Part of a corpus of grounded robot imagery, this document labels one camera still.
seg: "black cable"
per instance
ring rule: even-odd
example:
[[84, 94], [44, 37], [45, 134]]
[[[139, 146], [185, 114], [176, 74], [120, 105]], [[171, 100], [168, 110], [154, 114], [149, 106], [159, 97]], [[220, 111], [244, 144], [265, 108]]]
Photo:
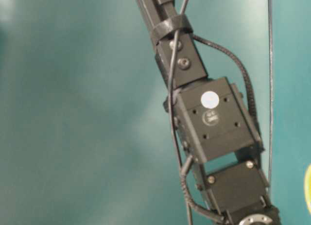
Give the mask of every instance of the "black cable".
[[187, 186], [187, 175], [189, 173], [192, 164], [193, 164], [193, 157], [189, 155], [180, 171], [181, 188], [188, 205], [198, 214], [201, 214], [202, 216], [205, 216], [206, 218], [211, 219], [212, 221], [217, 222], [218, 224], [225, 224], [224, 216], [219, 215], [211, 210], [205, 209], [204, 207], [200, 206], [193, 200], [189, 188]]
[[[189, 2], [189, 0], [183, 0], [182, 6], [180, 9], [180, 14], [184, 14], [188, 2]], [[173, 48], [172, 57], [171, 57], [171, 65], [170, 65], [170, 72], [169, 72], [169, 79], [168, 79], [168, 107], [169, 107], [169, 117], [170, 117], [170, 124], [171, 124], [171, 134], [172, 134], [172, 138], [173, 138], [173, 144], [175, 147], [175, 152], [177, 155], [178, 169], [180, 172], [181, 167], [182, 167], [182, 161], [181, 161], [176, 131], [175, 131], [175, 127], [174, 127], [174, 111], [173, 111], [173, 79], [174, 79], [174, 71], [175, 71], [175, 64], [176, 64], [176, 58], [177, 58], [177, 47], [178, 47], [179, 35], [180, 35], [180, 30], [175, 31], [175, 33], [174, 33], [174, 48]], [[192, 225], [193, 221], [192, 221], [191, 207], [190, 207], [190, 205], [186, 199], [185, 199], [185, 202], [186, 202], [186, 208], [187, 208], [188, 225]]]
[[233, 54], [233, 52], [231, 52], [230, 50], [226, 49], [225, 47], [223, 47], [219, 44], [216, 44], [212, 41], [209, 41], [209, 40], [204, 39], [202, 37], [199, 37], [197, 35], [193, 35], [193, 39], [202, 43], [202, 44], [205, 44], [207, 46], [210, 46], [212, 48], [215, 48], [215, 49], [223, 52], [224, 54], [229, 56], [237, 64], [238, 68], [240, 69], [240, 71], [242, 73], [244, 83], [245, 83], [245, 87], [246, 87], [246, 95], [247, 95], [247, 103], [248, 103], [249, 114], [253, 118], [256, 125], [258, 125], [256, 102], [255, 102], [255, 95], [254, 95], [253, 86], [252, 86], [251, 80], [249, 78], [248, 72], [247, 72], [246, 68], [244, 67], [243, 63], [241, 62], [241, 60], [235, 54]]
[[268, 182], [270, 184], [269, 187], [269, 195], [271, 196], [271, 179], [272, 179], [272, 138], [273, 138], [273, 33], [272, 33], [272, 0], [268, 0], [268, 14], [269, 14], [269, 55], [270, 55], [270, 140], [269, 140], [269, 174], [268, 174]]

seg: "white sticker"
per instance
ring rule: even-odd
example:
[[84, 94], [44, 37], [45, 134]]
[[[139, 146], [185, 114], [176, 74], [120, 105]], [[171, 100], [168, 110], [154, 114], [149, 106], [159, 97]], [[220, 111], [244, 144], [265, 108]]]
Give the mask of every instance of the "white sticker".
[[219, 96], [214, 91], [207, 91], [201, 96], [203, 107], [213, 109], [219, 104]]

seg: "metal ring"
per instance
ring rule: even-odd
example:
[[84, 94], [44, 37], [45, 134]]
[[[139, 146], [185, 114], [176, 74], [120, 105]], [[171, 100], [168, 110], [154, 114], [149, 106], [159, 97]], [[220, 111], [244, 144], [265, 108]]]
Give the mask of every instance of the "metal ring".
[[252, 214], [245, 217], [239, 225], [252, 225], [254, 223], [270, 224], [273, 220], [264, 214]]

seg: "green background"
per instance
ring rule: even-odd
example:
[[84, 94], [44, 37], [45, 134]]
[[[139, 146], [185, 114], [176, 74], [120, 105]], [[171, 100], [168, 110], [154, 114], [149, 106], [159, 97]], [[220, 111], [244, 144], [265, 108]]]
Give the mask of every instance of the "green background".
[[[285, 225], [310, 219], [302, 198], [309, 8], [294, 1], [273, 1], [272, 192]], [[187, 15], [196, 34], [249, 70], [268, 150], [268, 1], [190, 0]], [[210, 76], [228, 76], [245, 94], [234, 63], [197, 46]], [[1, 224], [186, 224], [165, 97], [135, 0], [0, 0]]]

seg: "screw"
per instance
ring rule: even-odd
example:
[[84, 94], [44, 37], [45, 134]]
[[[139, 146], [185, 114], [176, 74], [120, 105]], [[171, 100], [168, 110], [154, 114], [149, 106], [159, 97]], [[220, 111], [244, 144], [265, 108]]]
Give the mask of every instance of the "screw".
[[189, 144], [186, 141], [183, 141], [184, 151], [189, 151]]
[[[170, 48], [173, 50], [174, 49], [174, 40], [172, 40], [170, 42]], [[180, 51], [183, 48], [183, 44], [179, 41], [178, 42], [178, 46], [177, 46], [177, 50]]]
[[207, 178], [207, 181], [208, 181], [208, 183], [210, 183], [210, 184], [214, 184], [214, 183], [215, 183], [215, 177], [212, 176], [212, 175], [210, 175], [210, 176]]
[[177, 117], [174, 117], [174, 125], [175, 125], [175, 129], [178, 129], [178, 127], [179, 127], [179, 119]]
[[202, 185], [196, 184], [195, 186], [196, 186], [197, 190], [199, 190], [199, 191], [202, 191], [202, 190], [203, 190]]
[[182, 57], [178, 59], [177, 64], [180, 69], [187, 70], [191, 66], [191, 61], [186, 57]]
[[251, 169], [251, 168], [254, 167], [254, 163], [253, 163], [252, 161], [247, 161], [247, 162], [246, 162], [246, 166], [247, 166], [249, 169]]

